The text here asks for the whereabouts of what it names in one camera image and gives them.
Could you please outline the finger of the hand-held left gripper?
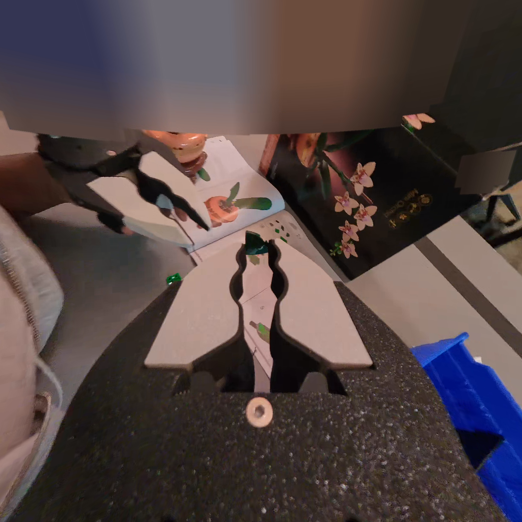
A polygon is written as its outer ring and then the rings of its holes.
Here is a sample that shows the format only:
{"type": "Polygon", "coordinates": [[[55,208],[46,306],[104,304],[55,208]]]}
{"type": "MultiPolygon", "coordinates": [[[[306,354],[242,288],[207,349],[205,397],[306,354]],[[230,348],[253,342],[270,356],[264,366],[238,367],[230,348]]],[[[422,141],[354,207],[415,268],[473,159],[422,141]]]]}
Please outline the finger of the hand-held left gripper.
{"type": "Polygon", "coordinates": [[[129,179],[100,177],[87,186],[123,215],[123,222],[132,231],[147,238],[164,240],[181,247],[191,247],[193,242],[184,229],[160,209],[147,202],[138,193],[138,187],[129,179]]]}
{"type": "Polygon", "coordinates": [[[136,183],[145,201],[170,209],[180,220],[191,220],[205,231],[212,228],[209,213],[191,179],[159,153],[141,156],[136,183]]]}

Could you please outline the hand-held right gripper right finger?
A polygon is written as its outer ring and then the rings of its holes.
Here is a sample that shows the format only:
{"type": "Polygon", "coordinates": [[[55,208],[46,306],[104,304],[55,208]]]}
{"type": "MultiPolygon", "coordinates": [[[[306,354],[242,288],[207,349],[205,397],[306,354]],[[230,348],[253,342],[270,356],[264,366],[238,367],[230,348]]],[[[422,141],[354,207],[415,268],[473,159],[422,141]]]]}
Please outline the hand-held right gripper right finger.
{"type": "Polygon", "coordinates": [[[320,375],[340,386],[339,372],[374,369],[334,280],[313,260],[283,240],[270,240],[271,386],[302,386],[320,375]]]}

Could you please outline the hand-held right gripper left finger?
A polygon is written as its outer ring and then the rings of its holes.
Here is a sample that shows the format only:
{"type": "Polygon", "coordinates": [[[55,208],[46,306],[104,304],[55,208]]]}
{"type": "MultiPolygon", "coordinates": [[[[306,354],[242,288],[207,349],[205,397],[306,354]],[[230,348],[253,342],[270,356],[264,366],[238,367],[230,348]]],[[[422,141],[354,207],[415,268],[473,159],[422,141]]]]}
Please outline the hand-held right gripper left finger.
{"type": "Polygon", "coordinates": [[[232,243],[181,282],[145,358],[148,369],[209,373],[226,386],[254,386],[255,366],[244,336],[243,243],[232,243]]]}

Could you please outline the dark green shiny piece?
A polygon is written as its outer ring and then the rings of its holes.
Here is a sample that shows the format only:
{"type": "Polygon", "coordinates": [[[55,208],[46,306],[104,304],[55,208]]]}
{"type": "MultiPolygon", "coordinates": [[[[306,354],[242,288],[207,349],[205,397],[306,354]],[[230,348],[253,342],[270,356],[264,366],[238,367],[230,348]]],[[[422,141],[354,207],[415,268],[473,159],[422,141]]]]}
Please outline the dark green shiny piece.
{"type": "Polygon", "coordinates": [[[264,255],[269,252],[269,242],[265,241],[259,233],[249,230],[245,232],[244,247],[247,256],[264,255]]]}

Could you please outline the blue plastic storage bin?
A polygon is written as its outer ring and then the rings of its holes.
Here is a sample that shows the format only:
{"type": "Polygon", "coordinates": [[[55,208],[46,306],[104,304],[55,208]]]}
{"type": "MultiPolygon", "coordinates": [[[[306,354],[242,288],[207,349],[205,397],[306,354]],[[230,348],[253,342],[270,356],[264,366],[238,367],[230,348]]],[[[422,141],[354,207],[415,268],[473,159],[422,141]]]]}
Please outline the blue plastic storage bin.
{"type": "Polygon", "coordinates": [[[509,521],[521,521],[521,408],[466,347],[468,333],[411,349],[476,474],[509,521]]]}

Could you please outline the person's left hand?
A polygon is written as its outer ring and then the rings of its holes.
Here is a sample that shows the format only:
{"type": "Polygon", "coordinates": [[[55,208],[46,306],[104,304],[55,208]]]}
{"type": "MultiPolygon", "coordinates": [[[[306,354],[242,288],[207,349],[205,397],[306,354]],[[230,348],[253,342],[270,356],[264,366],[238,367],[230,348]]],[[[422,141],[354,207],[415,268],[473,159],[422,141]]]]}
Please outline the person's left hand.
{"type": "Polygon", "coordinates": [[[65,203],[72,199],[37,153],[1,156],[1,206],[15,221],[65,203]]]}

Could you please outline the open instruction booklet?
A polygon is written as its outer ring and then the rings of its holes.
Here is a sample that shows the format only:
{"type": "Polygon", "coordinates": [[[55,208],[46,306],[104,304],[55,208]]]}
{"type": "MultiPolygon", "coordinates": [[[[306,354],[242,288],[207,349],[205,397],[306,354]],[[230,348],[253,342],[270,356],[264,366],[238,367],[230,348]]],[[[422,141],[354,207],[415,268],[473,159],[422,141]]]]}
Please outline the open instruction booklet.
{"type": "MultiPolygon", "coordinates": [[[[159,207],[191,238],[193,245],[186,248],[197,266],[232,243],[244,244],[247,230],[259,233],[265,241],[283,240],[307,257],[314,251],[294,218],[284,210],[281,194],[247,164],[231,141],[222,136],[211,138],[205,144],[205,152],[207,177],[197,180],[195,189],[206,206],[212,228],[205,231],[191,220],[181,221],[172,210],[159,207]]],[[[276,303],[271,291],[272,271],[268,254],[246,259],[240,298],[245,340],[269,375],[270,328],[276,303]]]]}

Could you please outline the black box with orchid print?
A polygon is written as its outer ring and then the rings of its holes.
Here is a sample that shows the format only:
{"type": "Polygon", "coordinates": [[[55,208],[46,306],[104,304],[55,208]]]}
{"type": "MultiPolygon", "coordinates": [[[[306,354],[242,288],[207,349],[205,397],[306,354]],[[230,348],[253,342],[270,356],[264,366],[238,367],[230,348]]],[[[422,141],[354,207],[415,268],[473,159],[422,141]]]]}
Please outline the black box with orchid print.
{"type": "Polygon", "coordinates": [[[472,153],[421,113],[389,128],[269,134],[259,168],[354,279],[480,200],[457,187],[460,160],[472,153]]]}

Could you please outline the grey hooded jacket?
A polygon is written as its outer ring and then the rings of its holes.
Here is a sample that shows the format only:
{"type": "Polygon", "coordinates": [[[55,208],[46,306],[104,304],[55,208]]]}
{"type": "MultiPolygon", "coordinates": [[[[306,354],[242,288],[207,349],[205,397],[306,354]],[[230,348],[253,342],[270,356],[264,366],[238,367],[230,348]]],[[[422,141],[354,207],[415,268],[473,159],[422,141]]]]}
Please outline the grey hooded jacket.
{"type": "Polygon", "coordinates": [[[64,295],[41,251],[1,208],[1,521],[42,468],[62,422],[63,389],[41,358],[64,295]]]}

